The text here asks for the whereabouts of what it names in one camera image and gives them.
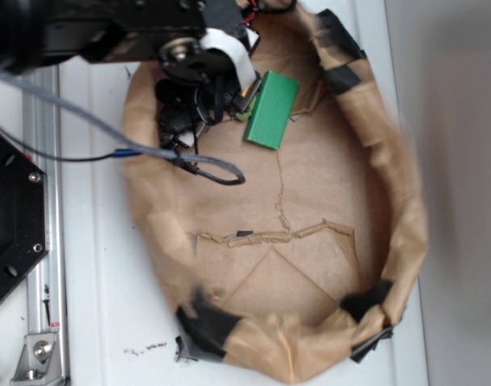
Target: wire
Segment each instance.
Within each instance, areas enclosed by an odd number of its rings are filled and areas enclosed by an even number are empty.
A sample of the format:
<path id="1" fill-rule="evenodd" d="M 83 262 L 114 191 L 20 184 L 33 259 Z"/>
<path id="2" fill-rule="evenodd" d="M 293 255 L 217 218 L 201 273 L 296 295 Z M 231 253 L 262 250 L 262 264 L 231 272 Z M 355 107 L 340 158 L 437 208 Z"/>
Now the wire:
<path id="1" fill-rule="evenodd" d="M 199 114 L 200 119 L 208 126 L 214 126 L 222 121 L 224 116 L 224 87 L 225 79 L 223 75 L 219 75 L 215 78 L 215 95 L 214 95 L 214 109 L 215 117 L 210 117 L 208 110 L 204 107 L 201 87 L 197 87 L 194 90 L 194 105 L 196 106 L 196 111 Z"/>
<path id="2" fill-rule="evenodd" d="M 91 113 L 82 109 L 79 106 L 74 105 L 72 102 L 66 101 L 61 97 L 52 94 L 46 90 L 41 89 L 40 87 L 26 82 L 25 80 L 19 79 L 17 76 L 10 74 L 9 72 L 5 72 L 0 69 L 0 81 L 11 84 L 17 88 L 22 89 L 24 92 L 28 92 L 37 96 L 44 101 L 51 102 L 54 105 L 58 105 L 59 107 L 68 110 L 71 113 L 76 114 L 78 117 L 83 118 L 85 121 L 95 125 L 100 131 L 108 134 L 110 137 L 116 139 L 117 141 L 125 144 L 130 149 L 140 153 L 147 154 L 153 157 L 165 158 L 168 160 L 179 160 L 182 162 L 201 162 L 208 163 L 217 167 L 220 167 L 222 170 L 226 170 L 237 177 L 237 179 L 233 180 L 233 184 L 240 185 L 246 181 L 246 177 L 244 174 L 234 166 L 232 163 L 221 161 L 220 159 L 196 155 L 196 154 L 177 154 L 172 150 L 165 149 L 155 149 L 149 146 L 140 145 L 139 143 L 130 140 L 127 136 L 114 129 L 112 126 L 103 122 L 101 119 L 93 116 Z"/>
<path id="3" fill-rule="evenodd" d="M 138 151 L 134 151 L 131 149 L 116 149 L 115 152 L 111 155 L 113 158 L 128 158 L 137 155 L 142 155 L 142 153 L 139 153 Z"/>
<path id="4" fill-rule="evenodd" d="M 199 136 L 197 135 L 197 127 L 196 126 L 193 126 L 192 132 L 194 134 L 194 150 L 195 150 L 196 154 L 199 155 Z"/>
<path id="5" fill-rule="evenodd" d="M 29 146 L 27 143 L 20 141 L 18 138 L 15 136 L 11 135 L 6 129 L 2 128 L 0 124 L 0 134 L 3 137 L 9 138 L 11 141 L 16 143 L 17 145 L 20 145 L 23 147 L 24 151 L 30 151 L 33 154 L 37 154 L 40 157 L 46 158 L 46 159 L 51 159 L 52 161 L 58 161 L 58 162 L 96 162 L 96 161 L 102 161 L 103 159 L 108 159 L 113 157 L 113 153 L 111 154 L 105 154 L 101 155 L 99 157 L 91 157 L 91 158 L 64 158 L 64 157 L 56 157 L 55 155 L 47 154 L 44 153 L 43 151 L 37 150 Z"/>
<path id="6" fill-rule="evenodd" d="M 225 179 L 219 179 L 215 175 L 211 175 L 207 171 L 201 170 L 200 168 L 196 168 L 195 170 L 196 175 L 200 175 L 201 177 L 205 177 L 206 179 L 209 179 L 210 181 L 213 181 L 215 183 L 219 183 L 220 185 L 224 185 L 226 187 L 231 187 L 232 185 L 236 185 L 233 181 L 225 180 Z"/>
<path id="7" fill-rule="evenodd" d="M 257 1 L 256 0 L 249 0 L 249 3 L 251 5 L 251 7 L 248 9 L 251 9 L 251 13 L 246 18 L 244 18 L 245 24 L 249 24 L 249 23 L 253 22 L 253 20 L 256 18 L 256 15 L 258 14 L 258 3 L 257 3 Z"/>

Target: brown paper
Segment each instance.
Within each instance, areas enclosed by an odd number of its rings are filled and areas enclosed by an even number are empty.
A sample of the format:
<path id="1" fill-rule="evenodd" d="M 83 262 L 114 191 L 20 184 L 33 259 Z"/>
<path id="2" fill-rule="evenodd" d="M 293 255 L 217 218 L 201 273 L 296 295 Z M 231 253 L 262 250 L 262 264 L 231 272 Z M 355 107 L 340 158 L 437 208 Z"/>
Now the brown paper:
<path id="1" fill-rule="evenodd" d="M 256 69 L 301 83 L 294 112 L 304 114 L 289 121 L 280 150 L 244 142 L 246 123 L 226 121 L 200 138 L 200 153 L 237 165 L 246 184 L 223 187 L 147 156 L 126 163 L 126 178 L 172 312 L 189 312 L 202 288 L 214 306 L 242 317 L 225 362 L 293 384 L 399 322 L 427 250 L 426 212 L 415 160 L 369 62 L 350 63 L 323 44 L 323 27 L 300 6 L 258 16 L 254 26 L 262 36 Z M 323 71 L 343 64 L 362 82 L 332 96 Z M 153 147 L 155 68 L 137 70 L 124 117 L 126 135 Z M 227 237 L 238 231 L 254 234 Z M 338 307 L 381 279 L 393 288 L 360 322 Z"/>

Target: white surface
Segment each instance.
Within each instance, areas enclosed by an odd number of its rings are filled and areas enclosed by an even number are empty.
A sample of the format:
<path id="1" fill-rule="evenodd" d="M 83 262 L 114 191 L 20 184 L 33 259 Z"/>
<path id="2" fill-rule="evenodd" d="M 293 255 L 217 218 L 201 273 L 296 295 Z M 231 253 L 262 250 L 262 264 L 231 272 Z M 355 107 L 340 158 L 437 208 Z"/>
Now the white surface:
<path id="1" fill-rule="evenodd" d="M 0 84 L 0 124 L 11 133 L 22 136 L 22 94 Z M 10 383 L 27 334 L 27 283 L 19 287 L 0 305 L 0 385 Z"/>
<path id="2" fill-rule="evenodd" d="M 395 91 L 382 2 L 330 3 L 348 23 L 376 11 L 365 23 L 370 32 L 360 33 L 361 45 L 369 47 L 390 99 Z M 89 67 L 73 60 L 62 66 L 60 79 L 64 97 L 120 127 L 128 86 L 123 65 Z M 65 155 L 105 154 L 115 147 L 66 113 L 62 133 Z M 73 386 L 278 384 L 224 364 L 174 361 L 178 331 L 130 220 L 120 162 L 64 166 L 64 219 Z M 166 345 L 147 349 L 158 343 Z M 307 384 L 426 386 L 418 291 L 392 340 L 381 342 L 361 365 L 346 360 Z"/>
<path id="3" fill-rule="evenodd" d="M 491 385 L 491 0 L 387 0 L 387 14 L 430 211 L 430 385 Z"/>

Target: black metal plate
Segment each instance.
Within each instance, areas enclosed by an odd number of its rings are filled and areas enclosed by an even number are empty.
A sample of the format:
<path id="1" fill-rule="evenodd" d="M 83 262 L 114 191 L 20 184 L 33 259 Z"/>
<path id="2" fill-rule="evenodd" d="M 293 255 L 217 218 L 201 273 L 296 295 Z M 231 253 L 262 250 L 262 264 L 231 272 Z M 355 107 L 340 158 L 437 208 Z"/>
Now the black metal plate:
<path id="1" fill-rule="evenodd" d="M 0 136 L 0 304 L 47 253 L 44 180 Z"/>

